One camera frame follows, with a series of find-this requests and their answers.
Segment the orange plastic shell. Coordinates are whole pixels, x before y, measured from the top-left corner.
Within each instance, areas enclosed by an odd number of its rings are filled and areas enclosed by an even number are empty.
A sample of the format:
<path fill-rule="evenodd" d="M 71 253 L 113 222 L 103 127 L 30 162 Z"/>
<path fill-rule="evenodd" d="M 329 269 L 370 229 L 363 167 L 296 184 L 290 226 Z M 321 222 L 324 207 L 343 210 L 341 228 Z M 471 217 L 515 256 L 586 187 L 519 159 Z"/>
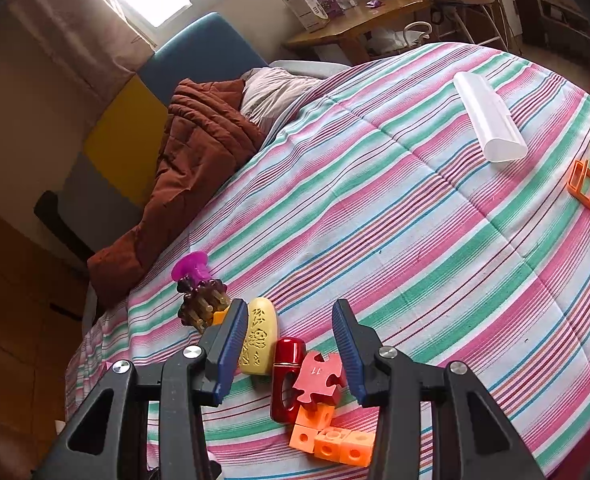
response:
<path fill-rule="evenodd" d="M 214 315 L 212 316 L 211 325 L 216 326 L 222 324 L 228 312 L 229 308 L 214 312 Z"/>

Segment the cream carved oval case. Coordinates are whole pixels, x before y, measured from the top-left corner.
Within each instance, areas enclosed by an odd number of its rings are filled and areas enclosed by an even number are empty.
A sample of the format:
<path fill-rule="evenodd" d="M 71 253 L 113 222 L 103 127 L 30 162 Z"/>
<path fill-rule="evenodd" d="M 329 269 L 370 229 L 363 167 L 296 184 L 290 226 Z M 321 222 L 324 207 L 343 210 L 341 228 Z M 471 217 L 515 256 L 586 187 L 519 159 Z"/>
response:
<path fill-rule="evenodd" d="M 238 366 L 247 375 L 272 373 L 275 345 L 278 342 L 278 315 L 268 298 L 258 297 L 248 305 L 247 332 L 240 350 Z"/>

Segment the dark brown massager brush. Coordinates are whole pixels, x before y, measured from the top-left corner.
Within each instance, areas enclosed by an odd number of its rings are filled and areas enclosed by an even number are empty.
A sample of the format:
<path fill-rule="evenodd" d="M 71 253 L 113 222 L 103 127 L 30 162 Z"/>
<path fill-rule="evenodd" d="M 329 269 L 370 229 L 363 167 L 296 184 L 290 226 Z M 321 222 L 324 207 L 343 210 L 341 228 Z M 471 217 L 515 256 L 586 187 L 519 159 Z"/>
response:
<path fill-rule="evenodd" d="M 200 334 L 211 326 L 214 312 L 228 308 L 232 302 L 225 284 L 214 278 L 197 285 L 184 278 L 176 284 L 176 289 L 183 298 L 178 318 L 183 325 L 194 327 Z"/>

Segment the red puzzle piece block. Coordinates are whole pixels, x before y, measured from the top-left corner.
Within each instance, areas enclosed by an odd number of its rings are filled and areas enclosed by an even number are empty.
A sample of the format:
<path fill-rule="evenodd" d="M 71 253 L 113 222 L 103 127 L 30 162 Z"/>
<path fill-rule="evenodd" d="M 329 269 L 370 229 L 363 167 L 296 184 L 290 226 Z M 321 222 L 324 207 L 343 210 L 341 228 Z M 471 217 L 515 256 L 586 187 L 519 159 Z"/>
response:
<path fill-rule="evenodd" d="M 338 353 L 324 358 L 319 351 L 309 351 L 293 388 L 297 401 L 307 410 L 315 411 L 320 403 L 336 406 L 345 385 L 346 374 Z"/>

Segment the red metallic capsule bottle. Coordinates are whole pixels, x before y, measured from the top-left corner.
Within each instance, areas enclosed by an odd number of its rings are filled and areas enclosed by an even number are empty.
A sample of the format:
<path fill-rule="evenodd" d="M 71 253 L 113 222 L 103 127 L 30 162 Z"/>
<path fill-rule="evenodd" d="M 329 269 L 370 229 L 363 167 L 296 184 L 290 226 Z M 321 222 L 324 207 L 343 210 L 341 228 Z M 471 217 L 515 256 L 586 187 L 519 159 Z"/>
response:
<path fill-rule="evenodd" d="M 270 416 L 274 422 L 293 425 L 299 402 L 293 385 L 306 356 L 306 344 L 296 337 L 283 337 L 276 342 L 272 366 Z"/>

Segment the purple plastic cup strainer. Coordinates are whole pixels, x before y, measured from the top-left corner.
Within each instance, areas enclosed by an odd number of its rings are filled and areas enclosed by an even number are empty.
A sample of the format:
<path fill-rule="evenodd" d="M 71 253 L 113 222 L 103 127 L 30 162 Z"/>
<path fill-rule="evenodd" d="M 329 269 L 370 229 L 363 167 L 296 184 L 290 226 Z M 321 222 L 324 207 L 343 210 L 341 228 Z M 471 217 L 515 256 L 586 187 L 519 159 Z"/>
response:
<path fill-rule="evenodd" d="M 206 252 L 190 252 L 182 257 L 172 268 L 171 278 L 175 282 L 187 278 L 194 285 L 211 280 Z"/>

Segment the orange linked cubes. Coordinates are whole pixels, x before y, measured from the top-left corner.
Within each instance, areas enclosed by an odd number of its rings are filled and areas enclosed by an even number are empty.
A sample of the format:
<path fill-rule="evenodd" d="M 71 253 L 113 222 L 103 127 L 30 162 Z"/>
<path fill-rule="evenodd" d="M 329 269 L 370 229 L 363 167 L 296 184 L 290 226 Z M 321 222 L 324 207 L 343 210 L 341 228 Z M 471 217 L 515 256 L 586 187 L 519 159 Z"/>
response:
<path fill-rule="evenodd" d="M 332 426 L 334 411 L 334 406 L 327 404 L 319 404 L 315 411 L 301 406 L 288 445 L 320 460 L 353 467 L 370 466 L 374 432 Z"/>

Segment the striped pink green bedspread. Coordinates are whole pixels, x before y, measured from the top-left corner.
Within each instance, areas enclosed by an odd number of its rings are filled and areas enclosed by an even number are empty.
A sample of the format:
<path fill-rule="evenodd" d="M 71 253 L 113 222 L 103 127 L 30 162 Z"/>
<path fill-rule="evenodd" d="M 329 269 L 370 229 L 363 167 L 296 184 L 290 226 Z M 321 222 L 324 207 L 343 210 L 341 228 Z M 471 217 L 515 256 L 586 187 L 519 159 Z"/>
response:
<path fill-rule="evenodd" d="M 485 77 L 528 154 L 485 159 L 453 77 Z M 275 138 L 84 336 L 73 413 L 110 364 L 198 338 L 170 276 L 201 250 L 234 297 L 266 297 L 284 336 L 332 353 L 348 300 L 417 362 L 465 362 L 553 472 L 590 429 L 590 210 L 566 190 L 590 150 L 590 94 L 516 55 L 434 44 L 347 70 Z"/>

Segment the grey yellow blue headboard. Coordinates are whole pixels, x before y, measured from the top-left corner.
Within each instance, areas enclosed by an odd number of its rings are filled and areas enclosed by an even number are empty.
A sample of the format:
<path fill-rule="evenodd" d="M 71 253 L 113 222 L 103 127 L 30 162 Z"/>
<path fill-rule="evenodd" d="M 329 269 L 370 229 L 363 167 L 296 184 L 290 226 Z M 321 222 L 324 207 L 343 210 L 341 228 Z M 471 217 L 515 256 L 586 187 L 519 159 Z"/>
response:
<path fill-rule="evenodd" d="M 34 214 L 80 261 L 88 260 L 140 221 L 176 85 L 185 78 L 235 79 L 264 64 L 220 14 L 189 24 L 120 89 L 83 142 L 62 188 L 44 192 Z"/>

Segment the rust brown quilted jacket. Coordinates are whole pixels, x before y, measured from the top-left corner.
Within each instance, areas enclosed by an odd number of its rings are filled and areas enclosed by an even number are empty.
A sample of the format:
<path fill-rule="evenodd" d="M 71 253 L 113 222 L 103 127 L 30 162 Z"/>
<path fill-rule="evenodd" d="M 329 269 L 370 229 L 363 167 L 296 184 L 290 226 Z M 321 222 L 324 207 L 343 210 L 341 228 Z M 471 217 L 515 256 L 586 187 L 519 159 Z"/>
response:
<path fill-rule="evenodd" d="M 259 151 L 266 135 L 240 112 L 244 88 L 241 79 L 179 82 L 142 219 L 88 260 L 104 308 L 127 298 L 217 190 Z"/>

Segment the white translucent tube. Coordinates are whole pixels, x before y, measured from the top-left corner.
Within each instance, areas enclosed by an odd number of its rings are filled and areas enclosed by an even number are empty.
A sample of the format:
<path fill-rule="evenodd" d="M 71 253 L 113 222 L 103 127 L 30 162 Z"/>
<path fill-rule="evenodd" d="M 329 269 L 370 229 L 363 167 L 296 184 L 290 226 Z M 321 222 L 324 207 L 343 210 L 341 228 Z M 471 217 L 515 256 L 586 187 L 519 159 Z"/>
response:
<path fill-rule="evenodd" d="M 459 72 L 454 75 L 453 83 L 485 159 L 500 164 L 525 158 L 528 146 L 510 110 L 489 81 L 478 74 Z"/>

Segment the wooden side desk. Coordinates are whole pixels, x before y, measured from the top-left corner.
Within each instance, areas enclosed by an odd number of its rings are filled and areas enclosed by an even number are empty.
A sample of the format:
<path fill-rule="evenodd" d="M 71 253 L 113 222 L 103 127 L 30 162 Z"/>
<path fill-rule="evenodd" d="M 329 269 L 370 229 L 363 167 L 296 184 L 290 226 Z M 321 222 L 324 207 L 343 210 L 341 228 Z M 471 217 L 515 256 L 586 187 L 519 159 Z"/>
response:
<path fill-rule="evenodd" d="M 289 38 L 283 46 L 292 52 L 304 52 L 314 47 L 336 44 L 351 65 L 366 63 L 371 57 L 360 44 L 360 36 L 377 27 L 388 27 L 400 18 L 429 9 L 433 3 L 434 0 L 383 0 L 383 4 L 376 9 L 359 4 L 315 32 L 300 32 Z"/>

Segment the white box on desk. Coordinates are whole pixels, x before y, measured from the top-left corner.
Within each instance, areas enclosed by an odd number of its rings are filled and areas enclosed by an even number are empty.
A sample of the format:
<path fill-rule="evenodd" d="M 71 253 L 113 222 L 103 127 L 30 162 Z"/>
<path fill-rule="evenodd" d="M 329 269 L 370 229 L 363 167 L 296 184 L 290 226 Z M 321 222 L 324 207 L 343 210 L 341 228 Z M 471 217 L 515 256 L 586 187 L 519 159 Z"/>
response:
<path fill-rule="evenodd" d="M 295 14 L 299 23 L 308 32 L 324 28 L 330 19 L 318 0 L 283 0 L 289 10 Z"/>

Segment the pink curtain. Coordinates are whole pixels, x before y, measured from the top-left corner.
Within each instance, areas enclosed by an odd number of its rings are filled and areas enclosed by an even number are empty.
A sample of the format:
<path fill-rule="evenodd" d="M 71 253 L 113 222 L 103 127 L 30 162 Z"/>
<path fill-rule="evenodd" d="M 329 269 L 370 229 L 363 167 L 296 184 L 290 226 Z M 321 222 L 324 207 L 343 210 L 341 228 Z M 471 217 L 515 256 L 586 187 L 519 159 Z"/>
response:
<path fill-rule="evenodd" d="M 154 53 L 117 0 L 10 0 L 8 8 L 100 107 L 112 102 Z"/>

